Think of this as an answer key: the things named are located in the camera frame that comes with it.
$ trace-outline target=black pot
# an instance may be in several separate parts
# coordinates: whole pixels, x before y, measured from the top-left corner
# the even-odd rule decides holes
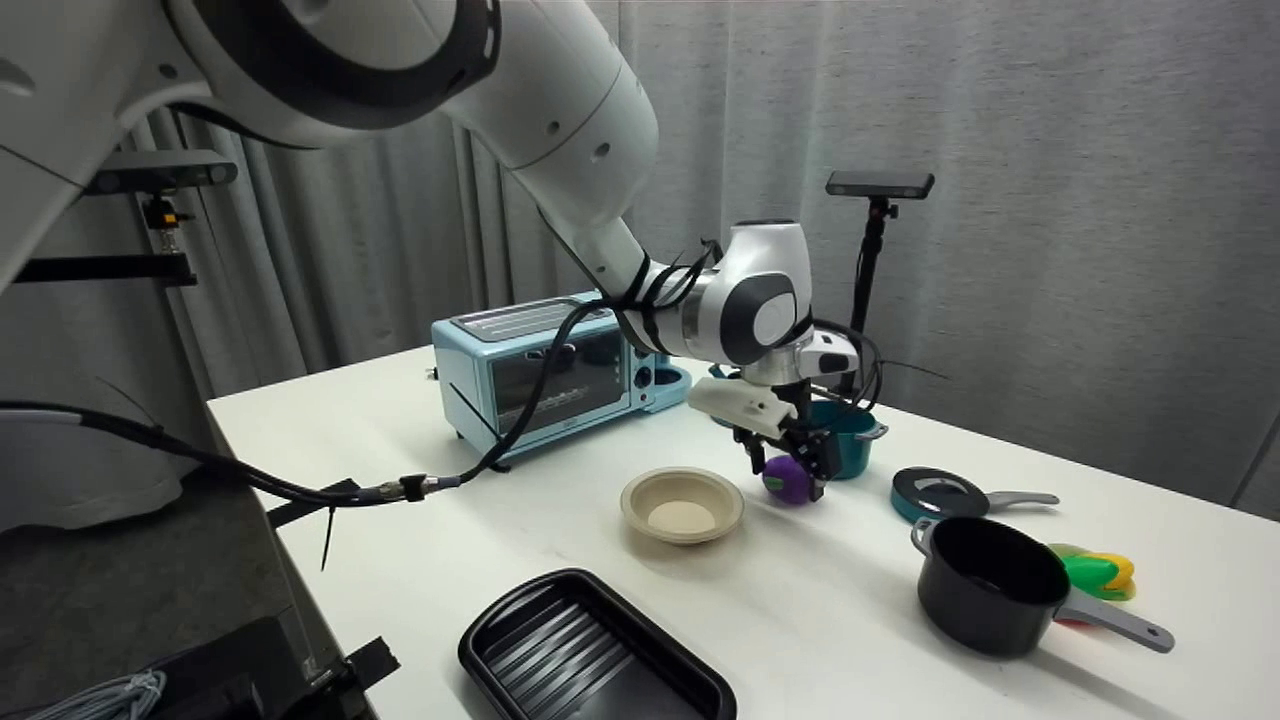
[[[911,539],[928,557],[919,570],[925,616],[977,650],[1028,656],[1048,618],[1088,618],[1172,650],[1170,628],[1076,593],[1064,563],[1015,526],[946,517],[919,519]]]

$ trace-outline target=tabletop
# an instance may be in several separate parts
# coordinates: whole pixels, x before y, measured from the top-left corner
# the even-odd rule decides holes
[[[456,470],[477,457],[443,418],[432,353],[399,353],[214,398],[232,450],[309,488],[343,474]],[[385,635],[399,672],[371,688],[390,720],[483,716],[456,663],[465,628],[508,588],[587,569],[703,656],[739,716],[1278,716],[1280,523],[1088,465],[876,409],[863,474],[810,509],[776,509],[725,426],[691,409],[620,418],[512,470],[424,504],[279,526],[343,648]],[[1110,633],[1048,628],[1028,659],[946,641],[916,605],[919,553],[888,504],[897,466],[932,465],[981,488],[1055,490],[1055,513],[1007,513],[1043,544],[1137,560],[1132,613],[1177,633],[1157,656]],[[739,484],[746,526],[713,548],[625,530],[620,490],[652,466]]]

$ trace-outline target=gray curtain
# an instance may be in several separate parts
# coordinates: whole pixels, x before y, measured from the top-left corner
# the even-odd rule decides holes
[[[833,166],[932,166],[888,228],[872,335],[888,403],[1280,517],[1280,3],[595,0],[660,117],[629,210],[655,255],[746,214],[810,228],[847,314],[859,198]],[[432,117],[333,152],[215,144],[187,190],[199,393],[427,338],[447,312],[567,290],[528,195]]]
[[[42,255],[114,250],[149,250],[126,198],[78,198],[42,242]],[[0,294],[6,398],[88,403],[204,444],[187,360],[155,283],[11,283]]]

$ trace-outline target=purple object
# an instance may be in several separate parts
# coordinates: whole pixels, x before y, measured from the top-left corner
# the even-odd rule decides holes
[[[759,478],[780,504],[816,504],[826,495],[826,484],[797,457],[771,457]]]

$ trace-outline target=baking tray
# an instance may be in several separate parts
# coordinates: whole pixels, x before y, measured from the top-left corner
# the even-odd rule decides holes
[[[584,569],[489,605],[459,663],[512,720],[731,720],[725,676]]]

